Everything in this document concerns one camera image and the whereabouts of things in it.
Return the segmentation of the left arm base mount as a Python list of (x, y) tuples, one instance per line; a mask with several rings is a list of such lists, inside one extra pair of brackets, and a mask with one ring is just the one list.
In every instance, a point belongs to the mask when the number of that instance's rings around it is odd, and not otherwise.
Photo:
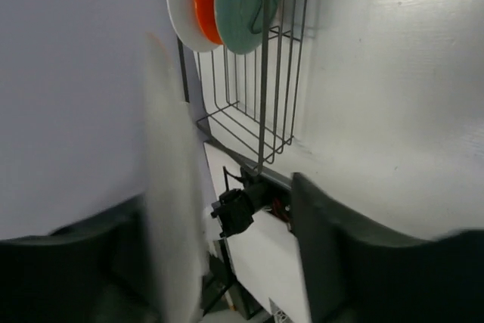
[(266, 211), (292, 230), (290, 180), (266, 170), (252, 175), (244, 168), (235, 175), (222, 169), (225, 191), (212, 204), (211, 217), (221, 225), (222, 238), (246, 231), (254, 222), (253, 216)]

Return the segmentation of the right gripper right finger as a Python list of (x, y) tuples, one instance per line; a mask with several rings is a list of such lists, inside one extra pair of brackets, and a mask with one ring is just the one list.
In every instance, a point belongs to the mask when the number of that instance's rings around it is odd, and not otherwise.
[(344, 206), (303, 174), (291, 182), (313, 322), (481, 322), (483, 232), (422, 240)]

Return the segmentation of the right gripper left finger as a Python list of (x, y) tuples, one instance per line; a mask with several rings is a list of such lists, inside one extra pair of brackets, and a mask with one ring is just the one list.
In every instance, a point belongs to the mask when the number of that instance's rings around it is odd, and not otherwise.
[(1, 242), (3, 322), (161, 322), (143, 199)]

